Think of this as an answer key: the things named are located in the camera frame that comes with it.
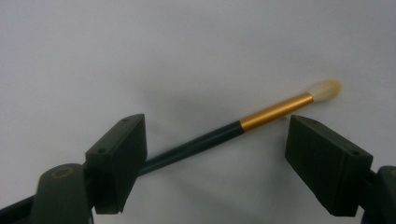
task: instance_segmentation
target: makeup brush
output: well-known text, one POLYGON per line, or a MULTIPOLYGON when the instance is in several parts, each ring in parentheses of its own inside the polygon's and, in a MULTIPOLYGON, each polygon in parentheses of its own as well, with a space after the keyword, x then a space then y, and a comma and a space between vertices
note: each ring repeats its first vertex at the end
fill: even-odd
POLYGON ((149 159, 140 170, 139 175, 145 175, 163 168, 166 165, 186 159, 192 155, 215 147, 235 138, 243 133, 250 132, 263 124, 282 118, 289 113, 311 103, 326 101, 334 98, 341 90, 341 83, 337 80, 326 80, 289 100, 272 105, 245 118, 206 133, 179 147, 175 147, 152 159, 149 159))

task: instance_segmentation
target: brush tip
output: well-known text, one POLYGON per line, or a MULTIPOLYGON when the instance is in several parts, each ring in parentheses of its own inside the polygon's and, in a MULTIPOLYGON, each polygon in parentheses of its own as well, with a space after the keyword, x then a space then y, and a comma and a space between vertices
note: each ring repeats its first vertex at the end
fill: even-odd
POLYGON ((314 98, 314 102, 332 99, 341 91, 342 84, 338 80, 325 80, 308 92, 314 98))

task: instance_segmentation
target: black brush handle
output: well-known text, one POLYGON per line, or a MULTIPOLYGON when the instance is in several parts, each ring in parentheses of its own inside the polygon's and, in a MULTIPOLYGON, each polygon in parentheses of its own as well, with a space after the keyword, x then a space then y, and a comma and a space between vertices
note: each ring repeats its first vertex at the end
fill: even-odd
POLYGON ((197 153, 227 142, 243 133, 245 132, 242 129, 239 120, 216 129, 213 132, 206 133, 188 143, 175 147, 159 156, 147 160, 143 165, 143 168, 140 170, 139 176, 153 172, 174 162, 184 160, 197 153))

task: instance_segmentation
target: brush bristles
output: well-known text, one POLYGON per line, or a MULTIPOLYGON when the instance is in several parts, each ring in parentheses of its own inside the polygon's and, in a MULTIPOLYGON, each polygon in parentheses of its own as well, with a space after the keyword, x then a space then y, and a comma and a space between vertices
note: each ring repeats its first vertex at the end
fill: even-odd
POLYGON ((342 84, 337 80, 326 80, 308 91, 314 98, 314 102, 332 99, 341 91, 342 84))

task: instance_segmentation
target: gold ferrule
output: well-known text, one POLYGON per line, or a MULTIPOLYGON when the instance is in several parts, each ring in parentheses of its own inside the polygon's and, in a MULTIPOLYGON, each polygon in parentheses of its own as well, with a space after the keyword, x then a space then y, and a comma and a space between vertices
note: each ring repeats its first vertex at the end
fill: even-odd
POLYGON ((264 110, 240 119, 239 122, 241 122, 243 130, 245 132, 249 132, 263 124, 271 122, 274 119, 282 118, 305 105, 311 104, 312 102, 314 102, 312 95, 305 92, 277 105, 272 105, 264 110))

